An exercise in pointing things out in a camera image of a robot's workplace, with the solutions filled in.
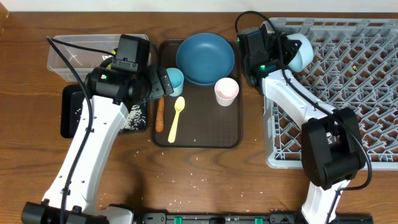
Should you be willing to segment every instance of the table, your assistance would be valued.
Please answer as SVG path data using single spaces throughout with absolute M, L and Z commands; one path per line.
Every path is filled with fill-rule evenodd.
M 71 143 L 60 136 L 62 90 L 68 85 L 47 70 L 45 36 L 147 34 L 165 39 L 213 32 L 234 40 L 238 13 L 12 12 L 0 42 L 0 222 L 20 223 L 27 201 L 39 203 Z M 269 17 L 395 18 L 398 14 L 267 13 Z M 240 27 L 258 26 L 247 16 Z M 265 165 L 263 101 L 243 84 L 241 144 L 234 149 L 170 149 L 143 133 L 119 135 L 98 192 L 98 209 L 126 203 L 140 211 L 269 213 L 299 210 L 309 181 L 303 170 Z M 351 185 L 363 183 L 359 172 Z M 398 172 L 374 172 L 371 185 L 344 192 L 337 211 L 370 213 L 376 223 L 398 220 Z

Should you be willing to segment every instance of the yellow spoon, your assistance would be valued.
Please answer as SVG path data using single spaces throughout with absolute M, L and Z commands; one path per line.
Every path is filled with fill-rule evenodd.
M 184 97 L 180 96 L 177 98 L 174 104 L 174 109 L 175 109 L 175 117 L 172 125 L 172 129 L 170 129 L 170 134 L 169 134 L 169 143 L 173 143 L 175 141 L 175 135 L 177 133 L 177 125 L 178 125 L 178 117 L 180 116 L 180 112 L 184 110 L 185 107 L 185 100 Z

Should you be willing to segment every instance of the dish rack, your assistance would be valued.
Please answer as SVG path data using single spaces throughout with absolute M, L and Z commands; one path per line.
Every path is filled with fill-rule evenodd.
M 398 170 L 398 20 L 271 18 L 310 40 L 314 59 L 295 78 L 319 99 L 353 109 L 375 170 Z M 264 98 L 266 163 L 300 169 L 300 129 Z

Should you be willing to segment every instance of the brown tray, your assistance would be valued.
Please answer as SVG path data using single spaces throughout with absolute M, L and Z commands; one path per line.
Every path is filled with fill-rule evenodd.
M 177 68 L 175 56 L 183 40 L 166 40 L 160 45 L 160 64 L 164 68 Z M 185 108 L 180 113 L 177 135 L 174 143 L 167 138 L 175 116 L 174 103 L 177 97 L 165 96 L 164 130 L 155 130 L 157 104 L 154 106 L 152 140 L 162 147 L 186 148 L 232 148 L 242 140 L 242 88 L 239 50 L 229 41 L 235 53 L 235 65 L 228 77 L 239 85 L 239 94 L 232 105 L 220 106 L 216 101 L 214 85 L 198 86 L 184 80 L 181 96 Z

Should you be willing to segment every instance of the blue cup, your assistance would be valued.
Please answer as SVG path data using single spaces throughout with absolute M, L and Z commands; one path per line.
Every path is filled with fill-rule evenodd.
M 184 87 L 184 75 L 177 68 L 168 68 L 166 69 L 167 74 L 169 75 L 170 82 L 172 83 L 172 87 L 174 92 L 170 94 L 170 96 L 179 96 L 182 93 Z

